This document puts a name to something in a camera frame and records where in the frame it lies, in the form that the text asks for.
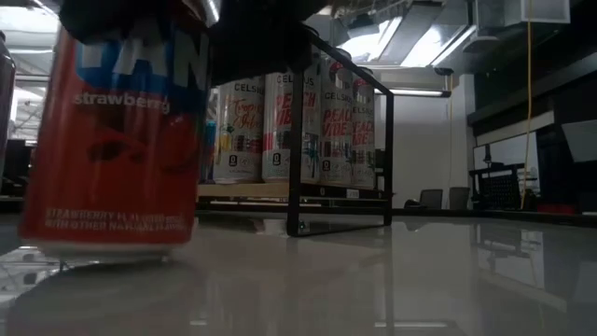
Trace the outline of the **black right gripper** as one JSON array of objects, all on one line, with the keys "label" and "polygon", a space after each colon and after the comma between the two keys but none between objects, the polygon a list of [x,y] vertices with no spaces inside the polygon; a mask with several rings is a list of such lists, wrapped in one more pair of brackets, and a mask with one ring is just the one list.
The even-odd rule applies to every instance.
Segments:
[{"label": "black right gripper", "polygon": [[326,0],[222,0],[209,28],[212,84],[306,70],[312,44],[304,22],[325,6]]}]

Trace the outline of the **white Celsius can black top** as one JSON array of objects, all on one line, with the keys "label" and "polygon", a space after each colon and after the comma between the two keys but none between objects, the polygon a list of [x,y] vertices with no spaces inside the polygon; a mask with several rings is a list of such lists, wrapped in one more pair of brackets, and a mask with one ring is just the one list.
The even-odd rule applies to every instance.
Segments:
[{"label": "white Celsius can black top", "polygon": [[321,117],[323,184],[352,181],[353,72],[328,54],[322,56]]},{"label": "white Celsius can black top", "polygon": [[359,189],[375,187],[375,104],[374,87],[353,75],[353,185]]},{"label": "white Celsius can black top", "polygon": [[[265,82],[262,179],[286,181],[290,168],[293,79],[291,72],[272,73]],[[303,75],[301,181],[320,180],[321,78],[316,69]]]}]

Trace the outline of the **black-topped beverage can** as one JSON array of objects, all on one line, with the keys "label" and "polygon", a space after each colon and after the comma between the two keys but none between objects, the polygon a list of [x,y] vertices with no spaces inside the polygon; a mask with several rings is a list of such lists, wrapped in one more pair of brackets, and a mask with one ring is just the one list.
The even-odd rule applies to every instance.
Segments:
[{"label": "black-topped beverage can", "polygon": [[249,77],[219,87],[214,181],[254,183],[261,178],[265,77]]}]

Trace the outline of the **light blue silver energy can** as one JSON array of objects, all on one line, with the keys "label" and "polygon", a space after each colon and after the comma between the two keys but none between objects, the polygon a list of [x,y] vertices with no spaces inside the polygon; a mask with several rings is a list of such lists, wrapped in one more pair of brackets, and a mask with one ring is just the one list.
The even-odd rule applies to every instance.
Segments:
[{"label": "light blue silver energy can", "polygon": [[213,184],[216,122],[207,120],[205,124],[200,158],[200,183]]}]

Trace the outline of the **red Fanta strawberry can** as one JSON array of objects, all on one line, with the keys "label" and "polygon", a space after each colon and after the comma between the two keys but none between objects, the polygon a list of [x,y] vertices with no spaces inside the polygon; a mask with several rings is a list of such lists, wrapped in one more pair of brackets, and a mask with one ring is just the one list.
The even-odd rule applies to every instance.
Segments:
[{"label": "red Fanta strawberry can", "polygon": [[21,239],[56,253],[186,243],[209,62],[201,25],[139,20],[94,43],[61,31]]}]

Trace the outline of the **silver-topped beverage can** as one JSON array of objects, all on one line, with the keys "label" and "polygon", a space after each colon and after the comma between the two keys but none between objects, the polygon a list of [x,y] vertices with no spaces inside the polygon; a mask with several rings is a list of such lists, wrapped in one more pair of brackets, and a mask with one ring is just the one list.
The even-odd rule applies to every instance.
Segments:
[{"label": "silver-topped beverage can", "polygon": [[0,188],[5,168],[15,76],[16,65],[6,46],[6,35],[0,30]]}]

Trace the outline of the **ceiling tube light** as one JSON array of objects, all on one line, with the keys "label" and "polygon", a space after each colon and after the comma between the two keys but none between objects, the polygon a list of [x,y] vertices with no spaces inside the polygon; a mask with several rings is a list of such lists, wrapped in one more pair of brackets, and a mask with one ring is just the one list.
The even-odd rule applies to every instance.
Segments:
[{"label": "ceiling tube light", "polygon": [[414,97],[437,97],[449,98],[451,91],[434,91],[434,90],[414,90],[414,89],[390,89],[394,95],[399,96],[414,96]]}]

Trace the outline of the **gray office chair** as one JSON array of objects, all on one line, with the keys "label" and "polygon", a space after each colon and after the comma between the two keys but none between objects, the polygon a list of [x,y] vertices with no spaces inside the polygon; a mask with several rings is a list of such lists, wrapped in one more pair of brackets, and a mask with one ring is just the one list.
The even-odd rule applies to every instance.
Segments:
[{"label": "gray office chair", "polygon": [[442,189],[423,189],[420,193],[420,205],[427,209],[441,209],[442,201]]},{"label": "gray office chair", "polygon": [[449,209],[467,210],[470,197],[469,187],[452,187],[449,190]]}]

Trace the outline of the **black rack desk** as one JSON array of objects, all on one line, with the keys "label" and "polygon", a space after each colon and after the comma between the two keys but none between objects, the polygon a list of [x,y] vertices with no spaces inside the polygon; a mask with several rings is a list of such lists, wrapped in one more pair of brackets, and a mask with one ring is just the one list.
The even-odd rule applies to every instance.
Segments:
[{"label": "black rack desk", "polygon": [[535,211],[540,196],[539,175],[523,163],[496,163],[469,172],[474,210]]}]

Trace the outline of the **light gray tilted panel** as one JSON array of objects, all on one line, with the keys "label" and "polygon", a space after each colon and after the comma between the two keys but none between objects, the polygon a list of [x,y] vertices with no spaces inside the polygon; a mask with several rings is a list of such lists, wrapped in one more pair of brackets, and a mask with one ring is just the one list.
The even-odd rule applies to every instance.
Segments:
[{"label": "light gray tilted panel", "polygon": [[597,119],[565,123],[562,130],[574,162],[597,161]]}]

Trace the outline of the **red box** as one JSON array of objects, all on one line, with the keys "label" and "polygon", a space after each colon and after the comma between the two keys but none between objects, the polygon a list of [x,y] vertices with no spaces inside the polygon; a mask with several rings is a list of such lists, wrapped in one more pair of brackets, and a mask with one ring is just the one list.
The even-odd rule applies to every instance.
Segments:
[{"label": "red box", "polygon": [[540,203],[537,206],[537,211],[555,215],[575,215],[576,207],[567,203]]}]

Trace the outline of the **wooden shelf black metal frame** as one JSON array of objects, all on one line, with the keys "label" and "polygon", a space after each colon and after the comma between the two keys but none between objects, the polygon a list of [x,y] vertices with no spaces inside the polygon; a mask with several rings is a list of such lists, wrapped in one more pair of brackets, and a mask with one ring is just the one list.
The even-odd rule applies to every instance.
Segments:
[{"label": "wooden shelf black metal frame", "polygon": [[375,187],[359,189],[352,181],[348,186],[301,181],[302,108],[304,72],[316,69],[321,78],[322,56],[330,55],[374,87],[374,104],[377,97],[392,102],[393,94],[374,77],[373,73],[355,64],[344,49],[330,46],[317,33],[311,33],[312,65],[302,72],[291,72],[293,98],[291,107],[291,145],[289,177],[286,181],[267,183],[261,178],[254,183],[200,184],[197,205],[207,211],[274,212],[282,214],[284,233],[291,237],[331,233],[334,227],[322,221],[324,215],[373,215],[381,226],[391,222],[393,202],[393,164],[381,159],[375,148]]}]

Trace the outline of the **white wall board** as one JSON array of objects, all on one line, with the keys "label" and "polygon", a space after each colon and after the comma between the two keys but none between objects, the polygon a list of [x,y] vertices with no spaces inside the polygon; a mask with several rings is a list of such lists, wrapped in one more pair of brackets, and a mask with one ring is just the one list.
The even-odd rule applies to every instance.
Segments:
[{"label": "white wall board", "polygon": [[524,164],[527,161],[528,189],[536,193],[540,190],[539,163],[537,155],[536,132],[510,137],[505,140],[489,144],[492,162],[501,162],[504,165]]}]

